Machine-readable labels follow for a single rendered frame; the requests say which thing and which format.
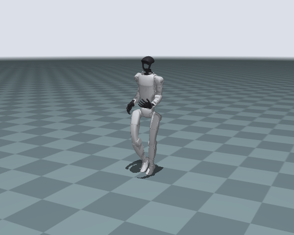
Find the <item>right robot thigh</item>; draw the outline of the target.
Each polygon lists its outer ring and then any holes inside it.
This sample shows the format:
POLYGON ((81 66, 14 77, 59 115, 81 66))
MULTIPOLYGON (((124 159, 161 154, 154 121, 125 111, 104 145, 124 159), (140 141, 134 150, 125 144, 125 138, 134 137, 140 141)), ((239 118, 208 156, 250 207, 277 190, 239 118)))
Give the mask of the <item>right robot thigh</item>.
POLYGON ((140 118, 141 118, 141 109, 137 109, 132 112, 130 132, 131 139, 134 145, 140 146, 142 140, 138 137, 139 128, 140 128, 140 118))

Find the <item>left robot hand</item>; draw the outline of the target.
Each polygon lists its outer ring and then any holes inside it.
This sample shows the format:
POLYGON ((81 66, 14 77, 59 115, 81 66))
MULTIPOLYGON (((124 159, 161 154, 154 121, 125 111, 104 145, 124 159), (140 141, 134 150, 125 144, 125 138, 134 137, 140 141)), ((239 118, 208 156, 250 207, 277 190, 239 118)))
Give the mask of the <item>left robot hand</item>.
POLYGON ((155 106, 153 103, 150 103, 150 101, 149 101, 148 99, 147 99, 148 102, 145 102, 143 99, 142 99, 142 101, 140 100, 140 102, 141 102, 142 104, 139 102, 141 105, 138 104, 138 105, 139 105, 140 107, 142 107, 142 108, 149 108, 149 109, 151 109, 152 106, 155 106), (144 103, 143 103, 142 101, 143 101, 144 103))

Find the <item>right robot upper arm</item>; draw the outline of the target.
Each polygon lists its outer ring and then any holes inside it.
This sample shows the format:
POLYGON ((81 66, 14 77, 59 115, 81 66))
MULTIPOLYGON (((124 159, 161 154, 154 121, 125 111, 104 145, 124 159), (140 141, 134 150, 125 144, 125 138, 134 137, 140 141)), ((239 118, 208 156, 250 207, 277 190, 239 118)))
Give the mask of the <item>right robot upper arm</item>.
MULTIPOLYGON (((137 73, 135 76, 134 76, 134 79, 136 80, 137 84, 138 84, 138 76, 139 76, 140 73, 137 73)), ((139 88, 138 88, 138 91, 139 91, 139 88)))

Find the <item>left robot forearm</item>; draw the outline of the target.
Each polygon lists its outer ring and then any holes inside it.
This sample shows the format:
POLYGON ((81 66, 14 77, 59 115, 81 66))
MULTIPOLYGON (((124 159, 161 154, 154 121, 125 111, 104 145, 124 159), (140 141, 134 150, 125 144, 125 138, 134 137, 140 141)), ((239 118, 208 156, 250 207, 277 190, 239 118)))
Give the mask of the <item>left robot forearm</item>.
MULTIPOLYGON (((160 95, 159 98, 155 98, 151 103, 153 103, 153 104, 156 106, 157 104, 159 104, 159 103, 161 102, 161 100, 162 100, 162 95, 160 95)), ((151 109, 153 110, 153 108, 154 108, 155 106, 152 106, 151 109)))

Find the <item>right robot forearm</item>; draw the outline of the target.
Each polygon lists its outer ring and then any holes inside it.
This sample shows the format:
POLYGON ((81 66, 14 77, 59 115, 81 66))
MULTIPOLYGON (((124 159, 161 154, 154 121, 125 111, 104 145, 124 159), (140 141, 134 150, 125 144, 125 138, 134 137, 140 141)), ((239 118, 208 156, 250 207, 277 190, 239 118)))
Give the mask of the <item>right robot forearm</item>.
POLYGON ((134 101, 134 105, 136 105, 136 103, 139 102, 139 100, 140 100, 140 95, 139 95, 139 91, 138 91, 138 90, 137 90, 136 95, 135 95, 135 97, 134 97, 133 100, 135 100, 135 101, 134 101))

